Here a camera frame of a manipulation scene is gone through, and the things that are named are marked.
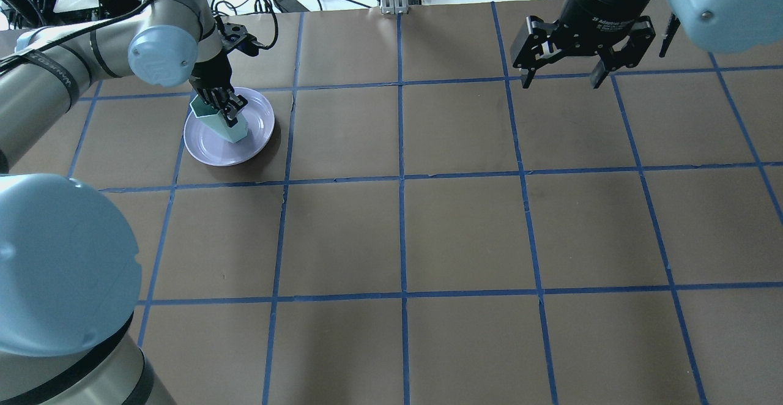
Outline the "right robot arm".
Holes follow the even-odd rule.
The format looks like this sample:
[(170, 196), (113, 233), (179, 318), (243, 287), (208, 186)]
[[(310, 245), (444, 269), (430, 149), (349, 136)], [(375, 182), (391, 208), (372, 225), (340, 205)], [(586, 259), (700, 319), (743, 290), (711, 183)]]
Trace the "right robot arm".
[[(513, 67), (527, 88), (540, 68), (564, 58), (598, 57), (599, 87), (610, 73), (641, 62), (656, 37), (644, 9), (651, 0), (565, 0), (554, 22), (526, 18), (512, 44)], [(742, 52), (781, 39), (781, 0), (666, 0), (671, 14), (660, 57), (677, 31), (707, 52)]]

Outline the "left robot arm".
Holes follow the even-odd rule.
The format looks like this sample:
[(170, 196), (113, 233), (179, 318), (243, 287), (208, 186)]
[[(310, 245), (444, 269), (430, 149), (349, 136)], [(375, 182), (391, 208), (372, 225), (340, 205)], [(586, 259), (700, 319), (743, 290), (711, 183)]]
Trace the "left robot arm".
[(26, 32), (2, 60), (2, 403), (173, 404), (129, 335), (142, 281), (125, 216), (87, 183), (12, 174), (95, 84), (189, 82), (228, 127), (246, 98), (208, 0), (141, 0), (121, 17)]

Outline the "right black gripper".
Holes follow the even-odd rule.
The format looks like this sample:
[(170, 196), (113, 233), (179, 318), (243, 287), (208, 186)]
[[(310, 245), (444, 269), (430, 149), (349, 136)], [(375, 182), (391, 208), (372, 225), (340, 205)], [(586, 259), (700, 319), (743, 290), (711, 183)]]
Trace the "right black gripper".
[[(620, 68), (637, 67), (656, 36), (651, 18), (643, 17), (650, 1), (565, 0), (556, 22), (527, 17), (511, 45), (521, 86), (529, 88), (538, 70), (564, 58), (566, 51), (598, 51), (592, 88)], [(623, 48), (615, 51), (620, 42), (625, 42)]]

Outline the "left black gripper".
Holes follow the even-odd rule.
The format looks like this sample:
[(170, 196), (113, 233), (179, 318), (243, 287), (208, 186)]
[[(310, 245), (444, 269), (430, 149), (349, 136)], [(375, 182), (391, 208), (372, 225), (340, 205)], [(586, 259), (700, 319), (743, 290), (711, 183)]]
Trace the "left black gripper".
[(234, 92), (228, 56), (238, 51), (248, 57), (256, 57), (261, 50), (260, 43), (243, 24), (223, 21), (216, 23), (208, 37), (219, 38), (220, 47), (215, 56), (194, 65), (190, 84), (204, 103), (220, 111), (227, 127), (233, 128), (238, 124), (239, 114), (247, 100)]

